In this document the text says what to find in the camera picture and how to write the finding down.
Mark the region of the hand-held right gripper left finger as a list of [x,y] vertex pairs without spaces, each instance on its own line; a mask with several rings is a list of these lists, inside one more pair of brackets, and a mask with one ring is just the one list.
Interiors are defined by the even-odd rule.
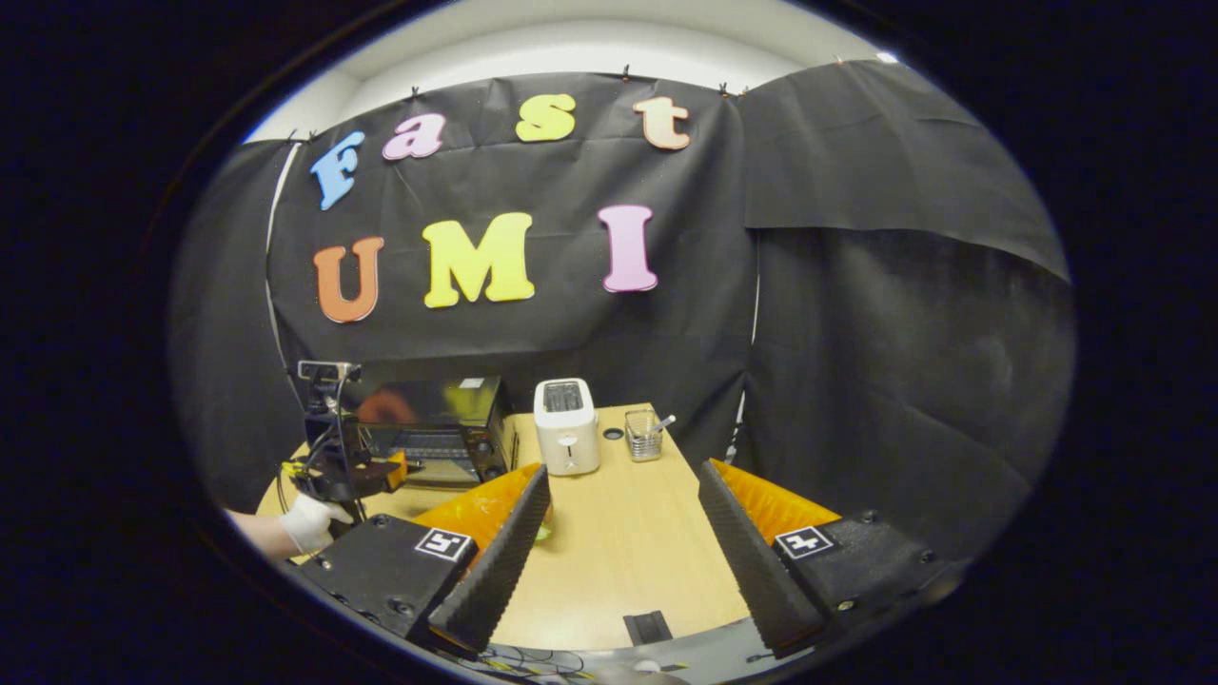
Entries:
[[421,648],[490,644],[551,507],[533,463],[413,519],[379,513],[295,568],[311,594]]

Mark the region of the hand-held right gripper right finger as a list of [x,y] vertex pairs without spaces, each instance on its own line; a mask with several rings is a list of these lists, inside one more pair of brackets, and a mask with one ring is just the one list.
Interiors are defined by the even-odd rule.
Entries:
[[764,645],[775,657],[836,646],[952,594],[961,559],[875,509],[839,516],[722,460],[699,499]]

